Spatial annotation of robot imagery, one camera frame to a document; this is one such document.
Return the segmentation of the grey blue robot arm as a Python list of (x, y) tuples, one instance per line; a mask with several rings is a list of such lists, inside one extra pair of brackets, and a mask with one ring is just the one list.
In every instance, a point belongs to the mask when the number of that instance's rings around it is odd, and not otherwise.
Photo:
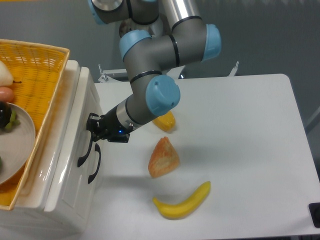
[[(91, 0), (95, 21), (109, 24), (130, 19), (138, 25), (119, 41), (132, 94), (108, 113), (91, 113), (87, 130), (91, 140), (126, 143), (130, 133), (178, 105), (180, 89), (166, 70), (219, 55), (221, 35), (213, 24), (203, 22), (194, 0)], [(153, 37), (146, 27), (159, 18), (164, 6), (169, 34)]]

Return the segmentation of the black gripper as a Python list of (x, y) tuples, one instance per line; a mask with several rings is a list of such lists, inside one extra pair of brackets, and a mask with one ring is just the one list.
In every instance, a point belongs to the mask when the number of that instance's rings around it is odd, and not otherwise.
[(86, 129), (91, 132), (93, 142), (107, 140), (111, 143), (128, 143), (130, 134), (117, 117), (117, 106), (99, 116), (91, 112), (86, 121)]

